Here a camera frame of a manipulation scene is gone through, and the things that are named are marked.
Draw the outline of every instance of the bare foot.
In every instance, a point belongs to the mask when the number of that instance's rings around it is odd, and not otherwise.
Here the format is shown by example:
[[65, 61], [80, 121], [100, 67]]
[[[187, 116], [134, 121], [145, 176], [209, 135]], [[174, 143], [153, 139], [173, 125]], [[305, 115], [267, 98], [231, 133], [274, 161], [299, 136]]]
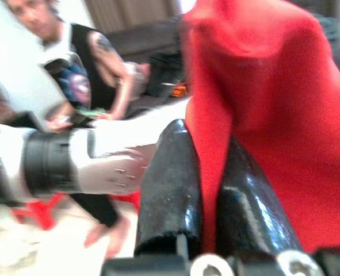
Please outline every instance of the bare foot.
[[110, 259], [117, 255], [124, 245], [128, 235], [130, 221], [126, 217], [121, 217], [120, 220], [109, 230], [110, 244], [108, 245], [105, 259]]
[[93, 229], [91, 229], [87, 235], [84, 242], [84, 247], [88, 248], [92, 244], [96, 243], [100, 238], [107, 234], [109, 228], [105, 224], [98, 224]]

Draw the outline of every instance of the red fabric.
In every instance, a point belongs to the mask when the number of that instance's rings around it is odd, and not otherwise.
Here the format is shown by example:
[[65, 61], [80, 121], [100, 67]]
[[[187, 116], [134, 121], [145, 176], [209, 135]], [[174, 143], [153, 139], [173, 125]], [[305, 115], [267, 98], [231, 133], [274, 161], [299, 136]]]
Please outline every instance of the red fabric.
[[340, 245], [340, 73], [309, 13], [278, 0], [198, 0], [185, 16], [204, 251], [233, 133], [256, 158], [308, 252]]

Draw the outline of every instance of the white wall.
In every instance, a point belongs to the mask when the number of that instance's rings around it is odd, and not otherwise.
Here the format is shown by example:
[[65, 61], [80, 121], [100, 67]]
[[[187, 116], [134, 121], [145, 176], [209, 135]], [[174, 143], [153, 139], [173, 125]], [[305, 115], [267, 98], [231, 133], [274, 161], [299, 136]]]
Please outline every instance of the white wall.
[[60, 0], [58, 9], [62, 18], [94, 28], [94, 23], [84, 0]]
[[191, 11], [194, 7], [196, 0], [180, 0], [180, 9], [182, 13], [187, 13]]
[[32, 111], [44, 123], [46, 111], [63, 100], [57, 85], [37, 65], [41, 48], [0, 1], [0, 82], [15, 111]]

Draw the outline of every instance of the tattoo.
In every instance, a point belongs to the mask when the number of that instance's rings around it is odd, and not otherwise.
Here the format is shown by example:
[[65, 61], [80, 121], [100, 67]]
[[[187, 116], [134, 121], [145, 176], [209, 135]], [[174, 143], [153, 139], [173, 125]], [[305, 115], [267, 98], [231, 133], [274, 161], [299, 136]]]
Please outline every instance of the tattoo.
[[98, 41], [97, 41], [97, 45], [99, 48], [101, 48], [102, 50], [109, 52], [113, 49], [110, 41], [104, 36], [104, 35], [100, 35]]

